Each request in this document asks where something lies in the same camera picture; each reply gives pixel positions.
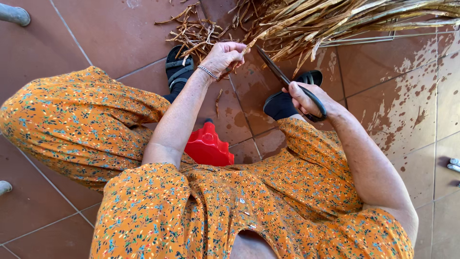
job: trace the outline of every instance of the orange floral dress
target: orange floral dress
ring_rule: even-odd
[[[21,150],[104,198],[91,258],[229,258],[241,230],[279,258],[412,258],[406,232],[381,209],[362,210],[334,132],[281,119],[288,148],[251,165],[141,166],[169,103],[96,67],[32,81],[0,108],[0,130]]]

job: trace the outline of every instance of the scissors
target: scissors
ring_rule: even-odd
[[[281,83],[286,87],[286,89],[289,86],[289,83],[291,82],[287,76],[281,72],[280,68],[273,63],[273,61],[268,57],[268,55],[263,51],[258,45],[256,45],[257,52],[259,53],[260,57],[264,60],[265,64],[270,68],[270,70],[275,74],[275,76],[278,78],[278,80],[281,81]],[[318,122],[318,121],[323,121],[327,118],[326,116],[326,108],[324,108],[324,105],[321,103],[321,101],[316,97],[312,92],[309,90],[305,89],[304,87],[299,86],[300,89],[303,90],[303,92],[310,97],[310,99],[313,100],[313,102],[318,106],[319,111],[321,112],[321,117],[315,116],[313,114],[306,114],[305,116],[312,122]]]

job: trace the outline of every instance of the left hand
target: left hand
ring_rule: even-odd
[[[233,65],[234,62],[238,62],[236,67],[244,64],[244,57],[241,52],[245,48],[246,44],[233,41],[216,43],[200,65],[218,77],[227,67]]]

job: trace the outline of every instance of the hand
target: hand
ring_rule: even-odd
[[[201,62],[201,66],[205,67],[216,76],[220,76],[234,62],[238,62],[236,67],[244,64],[244,57],[241,53],[246,48],[246,44],[236,42],[219,42],[216,43],[211,52]]]
[[[308,97],[302,89],[299,87],[302,86],[312,92],[321,103],[326,108],[326,114],[328,119],[333,119],[336,114],[340,114],[345,109],[338,102],[334,101],[329,95],[324,92],[319,86],[314,84],[306,84],[302,82],[292,81],[289,84],[289,90],[285,88],[282,89],[283,92],[289,93],[292,97],[292,103],[296,108],[299,108],[304,114],[313,114],[318,117],[321,117],[321,112],[318,109],[318,106],[313,102],[310,97]]]

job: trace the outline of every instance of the metal pole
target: metal pole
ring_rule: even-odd
[[[30,16],[26,10],[20,7],[12,7],[0,4],[0,21],[27,26],[30,23]]]
[[[0,181],[0,195],[13,190],[13,186],[7,181]]]

